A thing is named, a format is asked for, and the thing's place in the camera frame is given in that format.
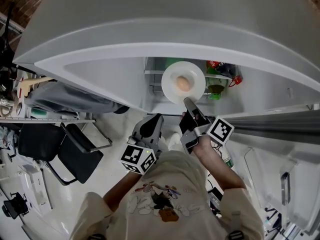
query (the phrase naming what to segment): white plate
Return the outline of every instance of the white plate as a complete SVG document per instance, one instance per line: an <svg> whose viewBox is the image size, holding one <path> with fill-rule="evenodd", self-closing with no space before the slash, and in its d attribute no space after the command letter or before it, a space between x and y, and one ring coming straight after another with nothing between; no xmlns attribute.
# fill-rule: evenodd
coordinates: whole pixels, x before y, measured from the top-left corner
<svg viewBox="0 0 320 240"><path fill-rule="evenodd" d="M180 76L185 77L191 84L189 91L182 91L177 87L176 81ZM206 79L198 66L191 62L179 61L173 63L164 71L161 87L168 100L175 104L183 104L187 97L196 102L205 92Z"/></svg>

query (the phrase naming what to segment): white floor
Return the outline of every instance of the white floor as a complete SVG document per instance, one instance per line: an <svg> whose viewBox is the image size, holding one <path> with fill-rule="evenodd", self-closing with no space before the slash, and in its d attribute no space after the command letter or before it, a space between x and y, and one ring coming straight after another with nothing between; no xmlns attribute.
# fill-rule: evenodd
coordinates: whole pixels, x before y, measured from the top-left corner
<svg viewBox="0 0 320 240"><path fill-rule="evenodd" d="M50 171L44 170L44 180L53 209L43 217L31 210L29 214L22 218L23 222L39 236L39 239L69 239L84 195L87 192L96 192L103 196L126 174L126 170L118 162L118 156L122 152L124 144L127 142L136 123L145 116L146 113L130 109L125 114L108 113L97 118L96 124L113 141L113 146L102 150L103 159L85 184L75 182L69 186L62 186ZM162 128L162 136L165 138L169 137L173 132L180 132L178 125L168 123ZM92 124L87 125L84 133L97 147L108 144ZM20 170L18 167L21 165L20 160L14 158L13 162L10 163L7 158L8 152L3 150L1 152L1 159L7 166L5 169L0 170L0 177L14 176ZM51 164L66 180L73 179L72 175L57 158ZM220 189L212 176L208 179L214 187ZM23 194L19 177L3 180L0 185L7 195L10 192ZM212 188L209 181L207 181L206 187L208 190Z"/></svg>

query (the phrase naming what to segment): chair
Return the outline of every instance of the chair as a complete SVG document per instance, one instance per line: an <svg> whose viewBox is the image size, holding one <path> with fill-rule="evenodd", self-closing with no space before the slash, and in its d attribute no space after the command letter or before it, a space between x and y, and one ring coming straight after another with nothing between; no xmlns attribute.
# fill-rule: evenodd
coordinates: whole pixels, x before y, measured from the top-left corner
<svg viewBox="0 0 320 240"><path fill-rule="evenodd" d="M46 162L62 185L76 181L84 184L104 156L99 150L112 146L112 141L104 137L109 144L95 147L75 124L65 126L61 123L58 127L53 124L26 123L20 132L18 151L22 156ZM50 164L56 155L75 179L65 181L57 174Z"/></svg>
<svg viewBox="0 0 320 240"><path fill-rule="evenodd" d="M11 194L11 196L15 197L9 201L3 201L2 211L5 216L15 220L19 215L24 216L28 214L27 200L24 200L19 193Z"/></svg>

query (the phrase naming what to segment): egg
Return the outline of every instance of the egg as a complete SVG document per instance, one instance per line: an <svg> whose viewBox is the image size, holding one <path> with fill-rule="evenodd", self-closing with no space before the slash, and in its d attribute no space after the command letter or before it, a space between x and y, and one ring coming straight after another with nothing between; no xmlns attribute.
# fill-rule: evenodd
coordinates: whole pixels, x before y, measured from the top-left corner
<svg viewBox="0 0 320 240"><path fill-rule="evenodd" d="M190 82L184 76L178 76L175 84L183 92L189 92L191 89Z"/></svg>

